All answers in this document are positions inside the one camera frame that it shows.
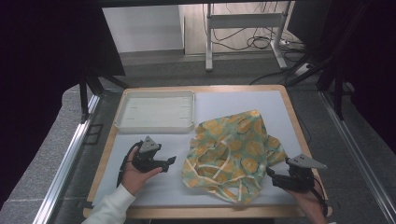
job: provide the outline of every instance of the gray floor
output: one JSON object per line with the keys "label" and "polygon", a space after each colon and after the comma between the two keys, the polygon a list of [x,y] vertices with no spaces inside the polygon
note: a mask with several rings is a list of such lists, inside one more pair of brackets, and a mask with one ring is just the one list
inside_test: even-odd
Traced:
{"label": "gray floor", "polygon": [[[249,85],[258,77],[279,72],[274,55],[269,52],[217,55],[214,71],[210,73],[205,70],[203,56],[186,57],[178,52],[163,52],[122,54],[121,58],[127,77],[120,79],[133,87]],[[311,77],[289,88],[289,95],[313,157],[329,166],[327,171],[319,172],[334,210],[329,221],[388,223],[316,91],[317,78]],[[276,75],[259,79],[253,84],[277,84],[283,81],[283,75]],[[84,140],[49,223],[80,223],[84,220],[82,209],[122,92],[112,83],[105,80],[103,83],[106,91],[101,95],[98,110],[92,115],[91,125],[93,129],[102,127],[101,134],[97,138],[94,135],[87,136]],[[0,223],[32,223],[35,219],[78,126],[79,88],[74,87],[65,92],[63,102],[47,139],[1,210]],[[349,130],[385,191],[395,201],[395,155],[356,111],[348,96],[344,97],[343,103]],[[275,223],[307,221],[303,217],[277,218]]]}

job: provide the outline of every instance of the white tray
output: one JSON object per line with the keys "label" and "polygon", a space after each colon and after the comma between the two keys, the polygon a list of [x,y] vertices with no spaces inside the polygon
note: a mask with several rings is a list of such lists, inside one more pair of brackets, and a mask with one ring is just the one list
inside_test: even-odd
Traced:
{"label": "white tray", "polygon": [[187,133],[194,128],[193,91],[128,91],[114,125],[122,133]]}

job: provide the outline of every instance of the human hand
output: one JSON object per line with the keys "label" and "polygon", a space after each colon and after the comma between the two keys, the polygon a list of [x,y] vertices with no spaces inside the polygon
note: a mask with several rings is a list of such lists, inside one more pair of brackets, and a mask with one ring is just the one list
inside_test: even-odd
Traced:
{"label": "human hand", "polygon": [[[320,194],[323,198],[323,190],[321,185],[319,184],[318,177],[315,176],[315,190]],[[300,193],[293,190],[285,189],[285,191],[296,200],[297,204],[301,208],[301,210],[305,213],[306,217],[311,223],[321,224],[326,223],[326,217],[323,216],[322,205],[320,204],[318,198],[311,192]]]}
{"label": "human hand", "polygon": [[132,165],[132,159],[134,154],[138,150],[135,147],[128,156],[128,160],[125,164],[124,171],[122,174],[121,184],[132,194],[135,195],[146,183],[148,179],[160,173],[163,168],[157,167],[147,173],[141,173]]}

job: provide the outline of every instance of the floral cloth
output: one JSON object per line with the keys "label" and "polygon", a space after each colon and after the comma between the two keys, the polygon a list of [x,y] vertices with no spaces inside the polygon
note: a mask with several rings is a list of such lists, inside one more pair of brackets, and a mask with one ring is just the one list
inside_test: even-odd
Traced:
{"label": "floral cloth", "polygon": [[262,189],[266,166],[287,157],[267,134],[258,110],[202,122],[191,139],[182,179],[233,203],[250,203]]}

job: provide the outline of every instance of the wall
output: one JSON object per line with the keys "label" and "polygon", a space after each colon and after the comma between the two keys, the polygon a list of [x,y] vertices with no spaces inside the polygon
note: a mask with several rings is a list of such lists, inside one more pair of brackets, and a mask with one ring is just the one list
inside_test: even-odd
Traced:
{"label": "wall", "polygon": [[178,6],[103,9],[119,53],[183,49]]}

